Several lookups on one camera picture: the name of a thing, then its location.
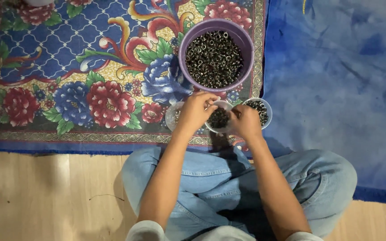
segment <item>blue jeans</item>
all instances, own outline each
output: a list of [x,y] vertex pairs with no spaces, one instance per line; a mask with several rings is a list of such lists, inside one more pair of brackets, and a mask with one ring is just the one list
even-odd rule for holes
[[[159,147],[135,151],[123,166],[124,188],[136,215],[161,152]],[[319,237],[329,234],[352,200],[357,184],[354,167],[343,157],[321,150],[295,152],[275,160],[312,232]],[[167,238],[192,239],[224,225],[237,227],[257,240],[275,239],[262,209],[255,168],[237,148],[214,154],[186,152]]]

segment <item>blue rug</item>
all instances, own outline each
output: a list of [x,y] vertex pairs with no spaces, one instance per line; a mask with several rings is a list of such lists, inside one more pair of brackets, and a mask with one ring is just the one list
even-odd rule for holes
[[386,1],[271,0],[264,99],[275,156],[333,151],[357,170],[355,199],[386,203]]

